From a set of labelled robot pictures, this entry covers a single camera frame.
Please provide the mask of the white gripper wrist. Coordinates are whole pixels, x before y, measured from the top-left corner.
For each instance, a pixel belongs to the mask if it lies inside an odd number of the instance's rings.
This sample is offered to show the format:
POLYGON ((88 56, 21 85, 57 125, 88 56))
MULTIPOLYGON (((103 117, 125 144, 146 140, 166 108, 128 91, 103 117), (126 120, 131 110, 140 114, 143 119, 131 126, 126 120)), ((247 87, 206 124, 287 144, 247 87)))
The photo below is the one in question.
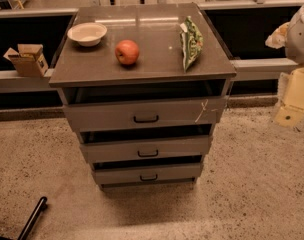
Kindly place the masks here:
MULTIPOLYGON (((285 46, 289 23, 280 25, 268 36, 265 45, 280 49, 285 46)), ((294 127, 304 117, 304 67, 290 74, 281 73, 278 81, 278 100, 273 121, 283 127, 294 127)))

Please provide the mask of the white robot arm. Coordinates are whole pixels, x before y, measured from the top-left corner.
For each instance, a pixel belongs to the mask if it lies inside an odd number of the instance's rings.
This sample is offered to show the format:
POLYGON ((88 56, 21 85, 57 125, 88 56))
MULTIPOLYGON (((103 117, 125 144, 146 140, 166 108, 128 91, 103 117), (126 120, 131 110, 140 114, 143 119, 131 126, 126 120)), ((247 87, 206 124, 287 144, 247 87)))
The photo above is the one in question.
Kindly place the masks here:
POLYGON ((273 118, 280 126, 294 127, 304 117, 304 4, 289 22, 268 36, 265 45, 274 49, 284 47, 286 57, 298 64, 290 74, 280 74, 273 118))

